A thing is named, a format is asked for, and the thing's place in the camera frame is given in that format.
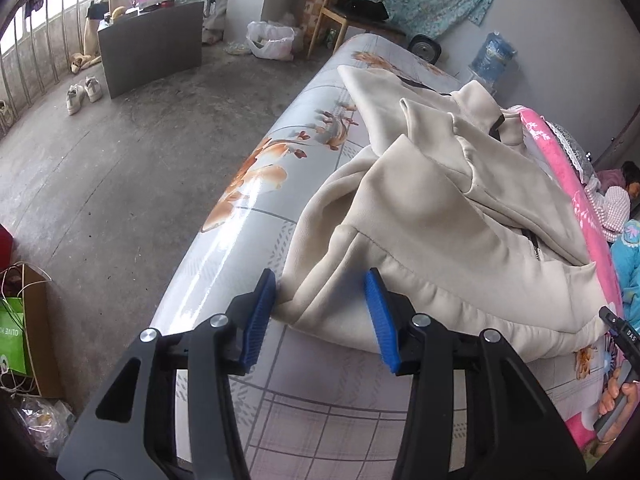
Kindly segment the person's right hand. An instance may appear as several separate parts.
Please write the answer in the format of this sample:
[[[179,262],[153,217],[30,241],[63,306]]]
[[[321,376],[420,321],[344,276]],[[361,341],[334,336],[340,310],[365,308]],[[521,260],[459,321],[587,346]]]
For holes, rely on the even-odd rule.
[[[629,382],[620,382],[620,372],[622,369],[616,368],[613,376],[608,381],[605,387],[604,393],[601,396],[601,400],[598,405],[598,412],[601,416],[612,412],[615,408],[615,401],[623,396],[627,401],[620,413],[620,418],[628,418],[634,411],[634,407],[638,402],[638,390],[635,384]]]

